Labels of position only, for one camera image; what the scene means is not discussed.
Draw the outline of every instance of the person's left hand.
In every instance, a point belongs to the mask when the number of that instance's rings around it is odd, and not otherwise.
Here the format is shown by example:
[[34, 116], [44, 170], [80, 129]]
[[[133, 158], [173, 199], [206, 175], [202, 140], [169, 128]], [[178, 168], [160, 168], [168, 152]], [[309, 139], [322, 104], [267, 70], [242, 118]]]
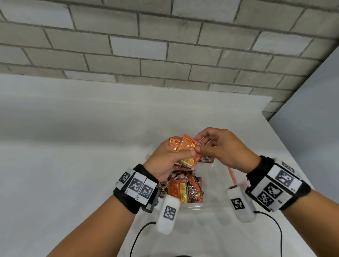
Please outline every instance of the person's left hand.
[[149, 173], [156, 177], [159, 182], [162, 182], [167, 179], [174, 170], [173, 165], [177, 161], [192, 158], [195, 154], [196, 152], [194, 150], [173, 152], [170, 148], [170, 140], [168, 139], [158, 146], [143, 166]]

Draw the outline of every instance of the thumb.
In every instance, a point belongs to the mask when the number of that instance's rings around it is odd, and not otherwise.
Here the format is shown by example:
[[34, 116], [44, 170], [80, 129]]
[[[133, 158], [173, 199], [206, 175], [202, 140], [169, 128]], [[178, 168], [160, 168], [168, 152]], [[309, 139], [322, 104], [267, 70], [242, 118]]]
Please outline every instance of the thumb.
[[198, 146], [195, 151], [201, 155], [212, 155], [216, 156], [217, 155], [217, 147], [216, 146], [205, 146], [201, 145]]
[[184, 150], [184, 151], [180, 151], [180, 152], [173, 152], [171, 153], [172, 155], [172, 159], [174, 162], [179, 161], [179, 160], [183, 160], [186, 158], [192, 158], [193, 156], [195, 156], [196, 152], [194, 150]]

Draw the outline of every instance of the wristband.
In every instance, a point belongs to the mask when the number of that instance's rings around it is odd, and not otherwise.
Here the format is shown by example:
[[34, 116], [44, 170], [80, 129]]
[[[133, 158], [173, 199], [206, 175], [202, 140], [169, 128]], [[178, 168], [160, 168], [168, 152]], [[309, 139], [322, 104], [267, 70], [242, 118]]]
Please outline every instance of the wristband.
[[311, 187], [294, 174], [289, 165], [260, 157], [259, 165], [247, 175], [251, 187], [245, 193], [265, 210], [285, 210], [310, 193]]
[[[117, 181], [113, 194], [132, 213], [137, 214], [140, 207], [151, 213], [159, 196], [158, 183], [143, 165], [138, 164], [133, 170], [128, 168], [124, 172]], [[148, 203], [152, 203], [151, 209], [146, 209]]]

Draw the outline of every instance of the forearm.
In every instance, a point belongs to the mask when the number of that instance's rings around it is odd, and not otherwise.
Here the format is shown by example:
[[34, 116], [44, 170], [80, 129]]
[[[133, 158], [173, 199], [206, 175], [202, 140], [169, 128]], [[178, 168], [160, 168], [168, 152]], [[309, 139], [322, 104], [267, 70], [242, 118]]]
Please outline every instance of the forearm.
[[283, 211], [319, 257], [339, 256], [339, 205], [316, 191]]
[[135, 214], [111, 196], [47, 257], [117, 256], [134, 218]]

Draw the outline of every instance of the yellow label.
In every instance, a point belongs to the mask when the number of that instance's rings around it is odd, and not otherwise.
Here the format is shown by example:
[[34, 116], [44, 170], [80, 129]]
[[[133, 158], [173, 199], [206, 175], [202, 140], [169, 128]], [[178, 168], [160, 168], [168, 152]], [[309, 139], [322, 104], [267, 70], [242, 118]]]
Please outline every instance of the yellow label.
[[187, 203], [186, 183], [180, 183], [179, 188], [180, 188], [181, 203]]
[[192, 158], [183, 159], [182, 161], [189, 166], [193, 166], [194, 164], [194, 160]]

